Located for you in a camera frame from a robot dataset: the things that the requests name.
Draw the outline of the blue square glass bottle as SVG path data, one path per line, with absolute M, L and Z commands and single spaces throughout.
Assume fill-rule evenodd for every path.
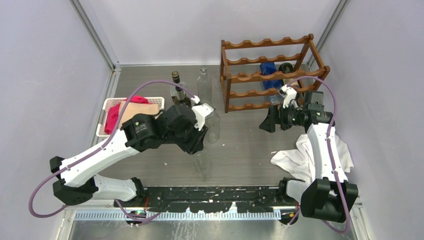
M 277 72 L 277 68 L 274 62 L 263 62 L 259 65 L 259 68 L 260 68 L 261 74 L 264 76 L 272 75 L 275 72 Z M 262 85 L 265 90 L 268 90 L 271 88 L 275 88 L 279 90 L 283 86 L 282 81 L 280 79 L 266 80 L 262 82 Z M 272 105 L 278 105 L 281 103 L 281 101 L 284 100 L 284 98 L 280 94 L 270 95 L 268 98 Z

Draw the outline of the dark green wine bottle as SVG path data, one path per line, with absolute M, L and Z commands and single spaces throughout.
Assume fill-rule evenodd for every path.
M 278 67 L 278 70 L 280 72 L 284 73 L 284 74 L 289 74 L 289 73 L 293 73 L 294 72 L 293 65 L 291 63 L 289 63 L 289 62 L 282 63 Z M 281 80 L 281 85 L 283 86 L 283 85 L 289 84 L 293 80 L 294 80 L 293 78 L 284 78 L 284 79 Z M 297 88 L 300 87 L 297 81 L 293 82 L 290 86 L 292 88 L 294 88 L 294 89 L 297 89 Z

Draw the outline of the clear glass bottle front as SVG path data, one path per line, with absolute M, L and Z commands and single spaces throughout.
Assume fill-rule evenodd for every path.
M 192 158 L 192 163 L 195 172 L 202 180 L 206 180 L 211 177 L 212 160 L 208 149 L 195 153 Z

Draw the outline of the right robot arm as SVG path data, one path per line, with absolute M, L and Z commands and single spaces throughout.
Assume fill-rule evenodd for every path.
M 307 92 L 302 106 L 298 105 L 297 91 L 293 88 L 284 86 L 279 92 L 284 97 L 283 103 L 269 107 L 259 128 L 274 133 L 277 125 L 283 131 L 292 126 L 304 127 L 315 162 L 315 179 L 311 183 L 295 178 L 280 182 L 279 202 L 288 206 L 297 201 L 306 218 L 346 222 L 359 190 L 357 185 L 349 183 L 339 159 L 335 113 L 325 111 L 321 91 Z

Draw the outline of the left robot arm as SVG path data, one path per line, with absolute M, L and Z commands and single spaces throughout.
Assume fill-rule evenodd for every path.
M 130 156 L 163 144 L 177 145 L 193 155 L 204 149 L 208 131 L 206 119 L 214 109 L 206 103 L 188 107 L 173 105 L 157 116 L 138 113 L 125 121 L 114 134 L 88 150 L 70 158 L 53 157 L 52 172 L 60 171 L 53 183 L 54 196 L 67 206 L 75 206 L 91 199 L 117 199 L 135 207 L 146 200 L 141 181 L 108 178 L 99 172 Z

